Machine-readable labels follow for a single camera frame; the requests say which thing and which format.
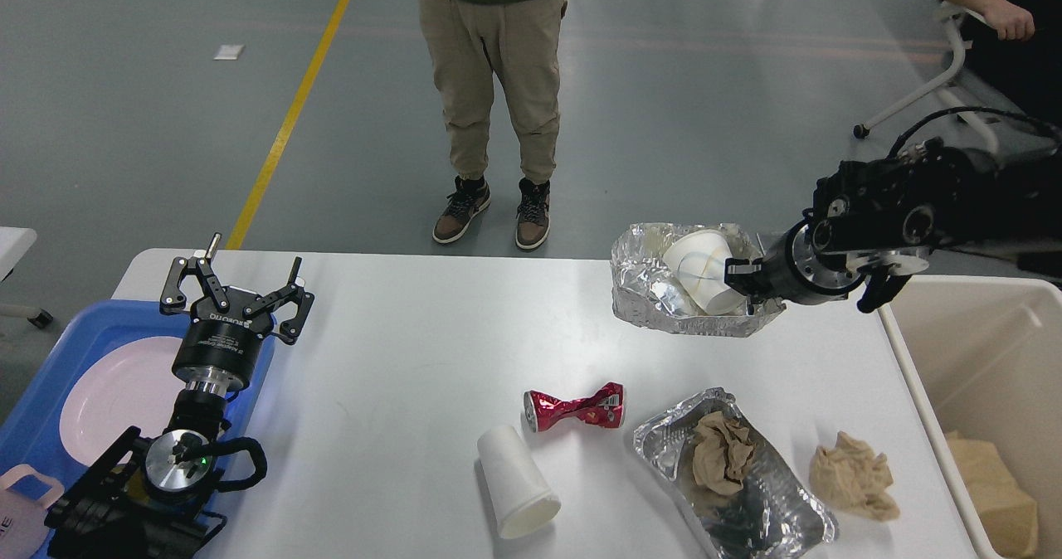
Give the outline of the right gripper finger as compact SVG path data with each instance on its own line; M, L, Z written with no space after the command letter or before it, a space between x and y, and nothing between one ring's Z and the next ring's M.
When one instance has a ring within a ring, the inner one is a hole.
M758 304L763 299L767 299L767 278L763 272L763 258L727 258L724 266L724 283L751 304Z

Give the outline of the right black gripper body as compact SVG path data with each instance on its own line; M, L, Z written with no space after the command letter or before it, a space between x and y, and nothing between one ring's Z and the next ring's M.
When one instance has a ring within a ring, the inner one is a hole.
M844 265L835 268L816 256L811 228L807 221L786 231L767 249L760 265L763 298L788 299L801 305L819 305L845 299L866 277L849 272Z

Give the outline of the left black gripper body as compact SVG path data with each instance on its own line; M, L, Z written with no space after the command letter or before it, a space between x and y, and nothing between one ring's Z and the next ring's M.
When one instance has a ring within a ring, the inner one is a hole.
M176 352L172 373L186 384L223 378L227 392L242 391L251 384L275 321L266 310L244 314L260 294L237 287L227 287L225 294L228 306L224 309L209 297L191 305L191 324Z

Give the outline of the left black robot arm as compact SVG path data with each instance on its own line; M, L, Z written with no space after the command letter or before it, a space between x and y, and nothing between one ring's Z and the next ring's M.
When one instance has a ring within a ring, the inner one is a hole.
M221 237L201 256L175 257L159 311L188 314L172 365L183 383L162 434L130 426L48 509L51 558L192 558L225 525L208 509L218 493L266 479L261 443L229 437L229 401L245 390L263 343L299 339L314 295L299 283L302 258L268 294L223 284L212 267Z

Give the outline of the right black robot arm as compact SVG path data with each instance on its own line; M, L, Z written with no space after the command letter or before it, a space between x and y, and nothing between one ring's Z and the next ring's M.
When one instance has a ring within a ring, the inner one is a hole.
M925 271L936 250L1059 282L1060 128L1011 117L1052 147L1001 156L939 137L908 143L903 132L884 158L844 160L820 177L801 221L759 258L729 258L725 284L753 304L818 305L861 289L858 309L871 314Z

